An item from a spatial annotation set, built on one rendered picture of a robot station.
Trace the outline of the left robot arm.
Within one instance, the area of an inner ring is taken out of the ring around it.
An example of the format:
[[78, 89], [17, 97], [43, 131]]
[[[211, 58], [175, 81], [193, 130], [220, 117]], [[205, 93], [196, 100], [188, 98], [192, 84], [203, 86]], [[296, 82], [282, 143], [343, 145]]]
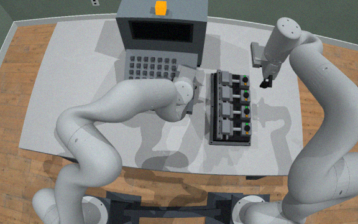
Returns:
[[167, 79], [124, 80], [100, 99], [60, 114], [58, 137], [79, 164], [65, 165], [54, 189], [43, 188], [33, 196], [32, 206], [44, 224], [107, 224], [108, 211], [102, 201], [84, 194], [88, 187], [114, 182], [122, 171], [122, 159], [93, 123], [121, 123], [150, 110], [168, 122], [182, 120], [193, 97], [190, 82], [200, 71], [182, 65], [177, 71], [179, 81], [175, 83]]

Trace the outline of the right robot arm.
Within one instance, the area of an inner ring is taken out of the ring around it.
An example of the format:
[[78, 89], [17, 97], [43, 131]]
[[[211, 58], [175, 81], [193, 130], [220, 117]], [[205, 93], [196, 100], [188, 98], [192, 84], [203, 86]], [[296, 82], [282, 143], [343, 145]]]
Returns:
[[358, 152], [349, 152], [358, 142], [358, 87], [322, 55], [322, 41], [293, 19], [279, 18], [266, 46], [251, 42], [250, 51], [253, 68], [261, 61], [281, 65], [290, 55], [293, 71], [323, 108], [324, 119], [293, 161], [284, 199], [268, 203], [246, 196], [235, 204], [232, 221], [305, 224], [308, 216], [358, 196]]

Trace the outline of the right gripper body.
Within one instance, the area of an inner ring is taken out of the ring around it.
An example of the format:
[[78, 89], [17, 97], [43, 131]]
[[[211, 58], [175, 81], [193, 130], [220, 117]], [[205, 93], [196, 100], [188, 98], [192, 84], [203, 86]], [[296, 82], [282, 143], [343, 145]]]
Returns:
[[279, 65], [278, 63], [276, 62], [263, 62], [261, 61], [261, 64], [262, 64], [262, 75], [263, 75], [263, 78], [266, 79], [269, 77], [269, 75], [273, 75], [273, 79], [272, 80], [275, 80], [279, 71], [280, 71], [280, 68], [282, 66]]

